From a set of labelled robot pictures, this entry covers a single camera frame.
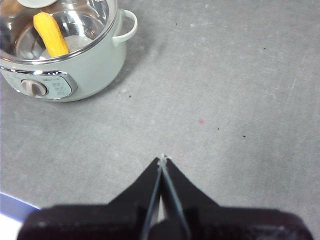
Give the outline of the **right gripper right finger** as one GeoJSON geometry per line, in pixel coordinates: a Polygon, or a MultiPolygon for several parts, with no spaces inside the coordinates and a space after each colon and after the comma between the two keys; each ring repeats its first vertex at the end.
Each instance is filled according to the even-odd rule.
{"type": "Polygon", "coordinates": [[[149,224],[149,240],[311,240],[297,215],[270,208],[226,207],[197,188],[168,157],[155,158],[155,189],[165,219],[149,224]]]}

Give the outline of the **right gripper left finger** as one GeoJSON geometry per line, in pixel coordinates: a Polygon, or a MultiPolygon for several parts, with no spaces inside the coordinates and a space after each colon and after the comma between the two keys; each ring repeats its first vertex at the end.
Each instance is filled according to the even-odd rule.
{"type": "Polygon", "coordinates": [[[30,213],[19,240],[141,240],[157,218],[160,159],[109,203],[54,205],[30,213]]]}

